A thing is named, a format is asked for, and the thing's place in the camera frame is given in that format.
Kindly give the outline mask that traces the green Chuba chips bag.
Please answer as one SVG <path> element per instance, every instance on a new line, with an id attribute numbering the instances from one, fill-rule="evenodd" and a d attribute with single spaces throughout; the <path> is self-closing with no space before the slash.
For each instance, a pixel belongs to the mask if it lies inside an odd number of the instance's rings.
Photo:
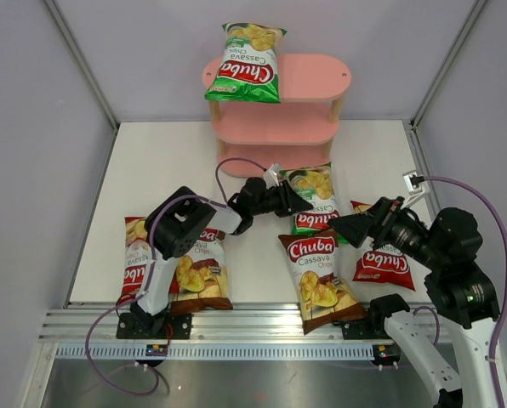
<path id="1" fill-rule="evenodd" d="M 341 216 L 332 181 L 332 163 L 315 167 L 281 170 L 283 180 L 312 205 L 312 209 L 293 216 L 292 235 L 313 235 L 328 230 L 328 221 Z"/>
<path id="2" fill-rule="evenodd" d="M 287 31 L 252 22 L 231 22 L 222 28 L 225 50 L 205 99 L 278 104 L 276 51 Z"/>

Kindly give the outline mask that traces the brown Chuba barbeque chips bag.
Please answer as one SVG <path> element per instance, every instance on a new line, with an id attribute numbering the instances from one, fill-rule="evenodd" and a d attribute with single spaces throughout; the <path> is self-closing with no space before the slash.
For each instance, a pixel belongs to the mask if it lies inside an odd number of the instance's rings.
<path id="1" fill-rule="evenodd" d="M 339 240 L 326 229 L 313 235 L 279 235 L 296 289 L 303 333 L 338 320 L 361 320 L 367 311 L 339 276 Z"/>

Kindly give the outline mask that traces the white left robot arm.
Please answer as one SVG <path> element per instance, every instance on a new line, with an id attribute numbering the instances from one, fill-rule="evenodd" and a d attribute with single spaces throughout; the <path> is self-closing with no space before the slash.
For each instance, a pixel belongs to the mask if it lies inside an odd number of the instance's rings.
<path id="1" fill-rule="evenodd" d="M 219 232 L 241 235 L 261 214 L 285 218 L 312 208 L 287 181 L 269 187 L 263 178 L 248 178 L 226 203 L 201 197 L 186 186 L 178 188 L 145 221 L 148 270 L 135 297 L 125 302 L 130 309 L 119 316 L 117 338 L 169 339 L 170 332 L 185 321 L 176 319 L 171 310 L 175 303 L 171 286 L 194 286 L 199 293 L 208 283 L 206 271 L 222 270 L 219 264 L 194 266 L 191 250 L 202 238 Z"/>

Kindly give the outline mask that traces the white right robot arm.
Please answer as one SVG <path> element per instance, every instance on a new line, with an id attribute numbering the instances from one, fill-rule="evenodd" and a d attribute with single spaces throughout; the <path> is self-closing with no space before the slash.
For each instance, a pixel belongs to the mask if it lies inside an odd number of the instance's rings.
<path id="1" fill-rule="evenodd" d="M 503 313 L 493 283 L 476 263 L 482 244 L 476 219 L 447 207 L 425 227 L 403 202 L 382 197 L 368 210 L 328 224 L 355 248 L 372 239 L 373 248 L 391 245 L 430 271 L 424 285 L 451 338 L 458 369 L 447 364 L 397 294 L 371 301 L 369 331 L 388 336 L 405 353 L 433 406 L 507 407 L 507 378 L 494 337 Z"/>

